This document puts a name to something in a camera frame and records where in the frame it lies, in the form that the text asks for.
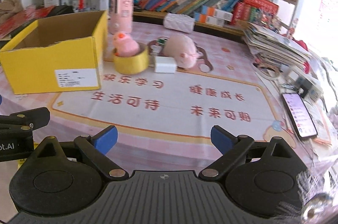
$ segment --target pink plush toy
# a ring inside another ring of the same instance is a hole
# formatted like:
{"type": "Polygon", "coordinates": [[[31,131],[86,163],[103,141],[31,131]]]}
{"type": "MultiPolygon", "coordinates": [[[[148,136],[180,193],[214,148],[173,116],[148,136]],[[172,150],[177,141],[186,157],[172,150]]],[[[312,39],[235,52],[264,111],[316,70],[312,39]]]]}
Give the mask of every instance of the pink plush toy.
{"type": "Polygon", "coordinates": [[[163,55],[173,57],[177,66],[183,69],[195,66],[198,58],[194,42],[181,33],[175,33],[166,41],[163,55]]]}
{"type": "Polygon", "coordinates": [[[140,45],[124,32],[114,34],[113,45],[118,57],[131,57],[140,52],[140,45]]]}

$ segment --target white quilted pouch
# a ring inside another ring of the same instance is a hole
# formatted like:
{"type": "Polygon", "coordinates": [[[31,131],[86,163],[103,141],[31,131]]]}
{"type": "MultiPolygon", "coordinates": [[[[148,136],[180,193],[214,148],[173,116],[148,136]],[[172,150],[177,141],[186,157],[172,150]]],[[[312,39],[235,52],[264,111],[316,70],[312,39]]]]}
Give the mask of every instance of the white quilted pouch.
{"type": "Polygon", "coordinates": [[[163,26],[167,29],[176,29],[191,33],[194,31],[195,19],[183,14],[168,13],[163,19],[163,26]]]}

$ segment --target yellow cardboard box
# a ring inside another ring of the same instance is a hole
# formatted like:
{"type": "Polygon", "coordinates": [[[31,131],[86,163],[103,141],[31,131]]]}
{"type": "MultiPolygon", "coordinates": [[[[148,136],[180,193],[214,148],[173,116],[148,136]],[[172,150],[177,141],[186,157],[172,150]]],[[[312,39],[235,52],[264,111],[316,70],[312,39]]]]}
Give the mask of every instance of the yellow cardboard box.
{"type": "Polygon", "coordinates": [[[100,89],[107,12],[34,21],[0,50],[15,94],[100,89]]]}

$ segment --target pink cylinder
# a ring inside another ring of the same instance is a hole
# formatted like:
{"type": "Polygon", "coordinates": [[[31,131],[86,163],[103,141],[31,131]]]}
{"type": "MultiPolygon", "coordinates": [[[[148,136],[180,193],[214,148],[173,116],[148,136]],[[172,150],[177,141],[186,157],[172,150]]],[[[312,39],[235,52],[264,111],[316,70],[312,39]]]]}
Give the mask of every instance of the pink cylinder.
{"type": "Polygon", "coordinates": [[[109,32],[111,34],[118,31],[131,33],[134,0],[110,0],[110,2],[109,32]]]}

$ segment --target smartphone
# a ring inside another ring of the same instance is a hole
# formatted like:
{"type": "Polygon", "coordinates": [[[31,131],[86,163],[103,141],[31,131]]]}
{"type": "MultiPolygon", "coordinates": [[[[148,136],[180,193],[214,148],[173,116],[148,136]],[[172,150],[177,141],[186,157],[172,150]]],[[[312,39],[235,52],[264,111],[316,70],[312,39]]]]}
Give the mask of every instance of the smartphone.
{"type": "Polygon", "coordinates": [[[318,135],[312,118],[298,93],[283,93],[284,105],[292,125],[300,140],[315,138],[318,135]]]}

